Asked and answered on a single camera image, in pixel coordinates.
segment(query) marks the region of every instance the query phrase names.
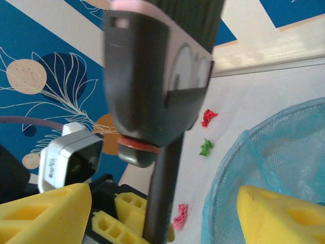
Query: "beige circle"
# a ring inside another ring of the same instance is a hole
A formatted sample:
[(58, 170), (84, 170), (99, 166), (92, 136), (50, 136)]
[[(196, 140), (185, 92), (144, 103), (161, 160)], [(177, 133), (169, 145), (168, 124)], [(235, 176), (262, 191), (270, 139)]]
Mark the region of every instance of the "beige circle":
[(99, 9), (104, 9), (104, 10), (110, 9), (109, 0), (85, 0), (85, 2)]
[(26, 169), (36, 169), (40, 165), (40, 156), (38, 154), (27, 154), (23, 157), (22, 164)]
[(46, 71), (39, 63), (31, 59), (18, 59), (7, 67), (10, 86), (16, 91), (28, 95), (39, 93), (46, 84)]

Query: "pink candy wrapper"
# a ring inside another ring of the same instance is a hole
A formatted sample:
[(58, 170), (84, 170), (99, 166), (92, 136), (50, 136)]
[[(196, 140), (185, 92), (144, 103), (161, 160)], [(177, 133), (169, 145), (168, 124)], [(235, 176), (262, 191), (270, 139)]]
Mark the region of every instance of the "pink candy wrapper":
[(179, 230), (180, 228), (183, 227), (187, 218), (187, 208), (188, 208), (187, 204), (178, 205), (178, 216), (174, 218), (174, 223), (173, 223), (175, 230)]

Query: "black plastic part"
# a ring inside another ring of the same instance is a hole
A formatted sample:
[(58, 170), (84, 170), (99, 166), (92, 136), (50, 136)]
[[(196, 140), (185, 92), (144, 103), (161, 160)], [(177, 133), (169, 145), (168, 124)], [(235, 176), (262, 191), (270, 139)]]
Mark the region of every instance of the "black plastic part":
[[(117, 19), (127, 20), (128, 26), (116, 27)], [(175, 141), (192, 126), (207, 90), (177, 91), (182, 100), (170, 93), (166, 101), (168, 37), (169, 27), (154, 18), (106, 12), (105, 89), (114, 125), (121, 135), (158, 147)]]
[(95, 191), (97, 189), (97, 187), (100, 187), (104, 182), (114, 183), (113, 175), (111, 175), (111, 174), (103, 174), (98, 179), (96, 179), (96, 180), (92, 181), (91, 183), (89, 183), (89, 188), (90, 188), (91, 191)]
[(107, 176), (100, 177), (98, 182), (96, 183), (96, 186), (90, 187), (93, 203), (87, 222), (85, 235), (100, 244), (113, 244), (92, 230), (91, 219), (93, 217), (93, 213), (102, 210), (117, 219), (116, 207), (114, 202), (114, 198), (116, 197), (115, 194), (123, 192), (133, 192), (144, 199), (146, 199), (147, 196), (142, 192), (139, 192), (138, 190), (130, 187), (129, 185), (118, 186), (115, 183), (107, 182), (105, 178), (107, 178)]
[(24, 196), (29, 171), (0, 144), (0, 204)]
[(92, 204), (91, 208), (100, 209), (110, 216), (117, 219), (115, 208), (115, 194), (118, 192), (118, 185), (115, 183), (105, 182), (91, 191)]
[(146, 168), (156, 159), (157, 154), (119, 144), (118, 157), (129, 164), (133, 164), (140, 168)]
[(143, 228), (143, 237), (151, 244), (167, 242), (183, 137), (162, 150), (151, 177)]
[(130, 187), (129, 185), (121, 185), (119, 188), (118, 188), (118, 194), (119, 193), (123, 193), (123, 192), (133, 192), (134, 194), (137, 194), (139, 197), (142, 197), (143, 199), (147, 199), (147, 195), (138, 191), (137, 189), (134, 189), (133, 187)]

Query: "orange circle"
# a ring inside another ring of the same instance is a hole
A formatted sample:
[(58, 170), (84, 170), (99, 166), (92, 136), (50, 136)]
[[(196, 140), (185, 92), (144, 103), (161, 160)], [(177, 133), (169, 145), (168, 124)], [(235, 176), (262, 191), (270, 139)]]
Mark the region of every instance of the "orange circle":
[(97, 120), (97, 125), (94, 126), (95, 133), (102, 133), (104, 137), (103, 153), (108, 155), (118, 154), (117, 140), (120, 135), (117, 133), (111, 114), (105, 114)]

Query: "white floor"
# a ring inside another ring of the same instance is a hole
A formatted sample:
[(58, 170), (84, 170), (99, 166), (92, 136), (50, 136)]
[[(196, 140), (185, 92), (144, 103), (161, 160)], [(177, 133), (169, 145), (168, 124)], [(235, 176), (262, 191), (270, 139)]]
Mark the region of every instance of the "white floor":
[[(214, 78), (202, 107), (219, 113), (207, 129), (200, 121), (186, 134), (172, 217), (177, 205), (189, 205), (188, 219), (176, 231), (175, 244), (201, 243), (202, 209), (218, 165), (238, 136), (279, 110), (325, 96), (325, 65)], [(208, 157), (199, 156), (207, 138), (215, 143)], [(120, 183), (147, 193), (150, 169), (129, 167)]]

